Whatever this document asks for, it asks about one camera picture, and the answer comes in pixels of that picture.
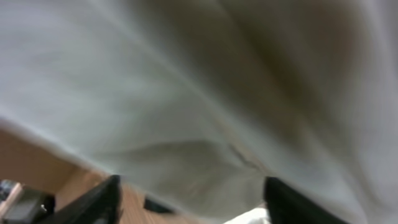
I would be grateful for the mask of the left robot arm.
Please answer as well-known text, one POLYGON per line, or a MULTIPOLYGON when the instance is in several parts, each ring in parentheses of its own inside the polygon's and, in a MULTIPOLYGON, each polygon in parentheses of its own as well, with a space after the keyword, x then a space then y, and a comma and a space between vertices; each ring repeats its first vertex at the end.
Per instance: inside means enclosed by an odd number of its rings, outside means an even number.
POLYGON ((54 211, 54 195, 1 180, 1 224, 37 223, 54 211))

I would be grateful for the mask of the white t-shirt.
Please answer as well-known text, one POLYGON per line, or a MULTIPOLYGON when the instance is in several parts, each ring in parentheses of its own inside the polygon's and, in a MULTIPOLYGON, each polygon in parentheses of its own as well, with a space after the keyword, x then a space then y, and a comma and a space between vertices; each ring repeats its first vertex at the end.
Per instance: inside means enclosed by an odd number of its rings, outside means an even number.
POLYGON ((397 2, 2 1, 1 119, 208 223, 396 223, 397 2))

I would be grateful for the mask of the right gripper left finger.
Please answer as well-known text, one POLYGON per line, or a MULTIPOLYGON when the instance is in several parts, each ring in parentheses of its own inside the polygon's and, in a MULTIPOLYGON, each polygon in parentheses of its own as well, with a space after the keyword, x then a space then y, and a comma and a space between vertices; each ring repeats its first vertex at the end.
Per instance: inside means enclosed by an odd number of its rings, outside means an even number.
POLYGON ((38 224, 118 224, 121 216, 121 179, 105 181, 38 224))

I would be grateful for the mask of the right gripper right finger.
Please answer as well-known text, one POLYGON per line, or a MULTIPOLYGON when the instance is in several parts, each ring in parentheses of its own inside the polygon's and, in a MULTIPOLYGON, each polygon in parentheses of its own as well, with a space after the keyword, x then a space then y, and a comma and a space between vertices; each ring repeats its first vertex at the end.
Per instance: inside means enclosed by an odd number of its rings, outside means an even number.
POLYGON ((276 177, 266 177, 263 198, 272 224, 347 224, 276 177))

